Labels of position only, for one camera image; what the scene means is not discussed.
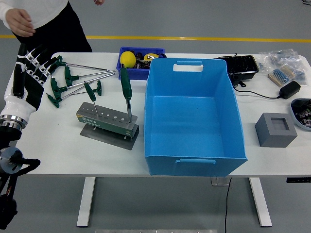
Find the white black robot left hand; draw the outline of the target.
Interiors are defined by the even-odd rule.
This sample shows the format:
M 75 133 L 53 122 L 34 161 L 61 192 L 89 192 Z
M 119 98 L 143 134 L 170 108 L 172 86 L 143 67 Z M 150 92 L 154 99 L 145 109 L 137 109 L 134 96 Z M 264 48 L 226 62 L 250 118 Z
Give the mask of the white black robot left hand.
M 17 60 L 4 94 L 2 115 L 12 115 L 28 120 L 41 104 L 44 84 L 55 70 L 56 58 L 45 45 L 29 50 L 20 44 Z

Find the person's right hand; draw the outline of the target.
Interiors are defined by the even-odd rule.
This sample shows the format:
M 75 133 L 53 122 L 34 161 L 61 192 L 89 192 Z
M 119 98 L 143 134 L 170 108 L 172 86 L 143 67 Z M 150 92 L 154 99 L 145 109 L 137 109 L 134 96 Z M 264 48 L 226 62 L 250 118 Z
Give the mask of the person's right hand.
M 30 37 L 35 34 L 32 19 L 24 9 L 13 8 L 5 14 L 6 22 L 11 31 L 21 37 Z

